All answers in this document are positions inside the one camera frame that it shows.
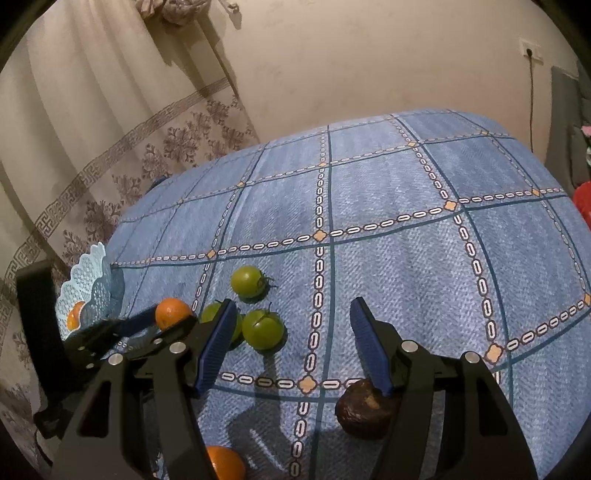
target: orange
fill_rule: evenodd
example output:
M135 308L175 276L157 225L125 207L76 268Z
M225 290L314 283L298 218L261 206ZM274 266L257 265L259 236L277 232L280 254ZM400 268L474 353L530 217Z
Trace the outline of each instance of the orange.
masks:
M76 330L80 326L80 311L84 306L83 301L77 302L74 307L68 313L68 318L66 320L66 327L69 331Z
M192 315L191 307L179 299L164 299L156 307L156 325L166 330Z
M244 480L246 466L234 450L213 445L207 452L219 480Z

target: red object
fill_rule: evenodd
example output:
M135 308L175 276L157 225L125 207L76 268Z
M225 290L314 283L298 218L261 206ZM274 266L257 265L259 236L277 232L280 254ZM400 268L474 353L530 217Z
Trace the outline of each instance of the red object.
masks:
M591 229L591 181L586 181L574 191L573 203Z

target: black cable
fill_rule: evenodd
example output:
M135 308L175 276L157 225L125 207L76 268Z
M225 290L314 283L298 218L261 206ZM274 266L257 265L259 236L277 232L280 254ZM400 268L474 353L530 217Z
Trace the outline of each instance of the black cable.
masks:
M534 124L534 60L532 58L532 51L531 48L526 50L527 56L530 59L530 85L531 85L531 95L530 95L530 150L534 152L534 136L533 136L533 124Z

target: wall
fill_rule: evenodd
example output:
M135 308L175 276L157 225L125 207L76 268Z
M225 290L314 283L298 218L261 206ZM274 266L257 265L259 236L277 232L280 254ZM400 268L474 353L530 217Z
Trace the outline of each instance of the wall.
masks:
M481 113L534 149L550 130L550 67L576 75L576 56L531 0L236 0L236 25L217 0L200 21L261 141L328 122L415 108Z

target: electrical outlet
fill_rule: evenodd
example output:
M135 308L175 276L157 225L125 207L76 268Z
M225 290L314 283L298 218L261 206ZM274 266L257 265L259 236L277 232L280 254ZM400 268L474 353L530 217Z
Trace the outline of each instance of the electrical outlet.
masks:
M542 57L542 47L540 47L539 45L536 45L533 42L530 42L528 40L524 40L523 38L519 39L519 51L521 52L521 54L525 57L528 56L527 54L527 49L530 48L531 52L532 52L532 58L535 61L539 61L540 63L544 63L544 59Z

